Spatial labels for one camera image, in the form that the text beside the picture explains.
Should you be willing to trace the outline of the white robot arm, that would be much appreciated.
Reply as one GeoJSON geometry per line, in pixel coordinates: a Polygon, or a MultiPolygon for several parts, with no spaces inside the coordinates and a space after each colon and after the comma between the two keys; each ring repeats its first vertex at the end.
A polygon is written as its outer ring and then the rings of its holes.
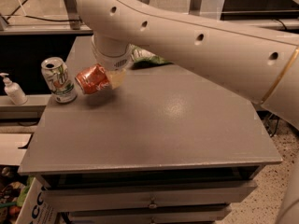
{"type": "Polygon", "coordinates": [[[162,10],[149,0],[78,0],[78,14],[108,74],[138,46],[299,129],[299,35],[162,10]]]}

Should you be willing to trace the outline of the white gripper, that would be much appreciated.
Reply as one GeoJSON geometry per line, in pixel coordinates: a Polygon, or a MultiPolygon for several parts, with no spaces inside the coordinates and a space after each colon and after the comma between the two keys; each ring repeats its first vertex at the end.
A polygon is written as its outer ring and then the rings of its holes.
{"type": "Polygon", "coordinates": [[[112,89],[117,89],[124,81],[126,70],[131,59],[132,46],[101,35],[92,36],[92,49],[96,61],[107,71],[106,76],[112,89]]]}

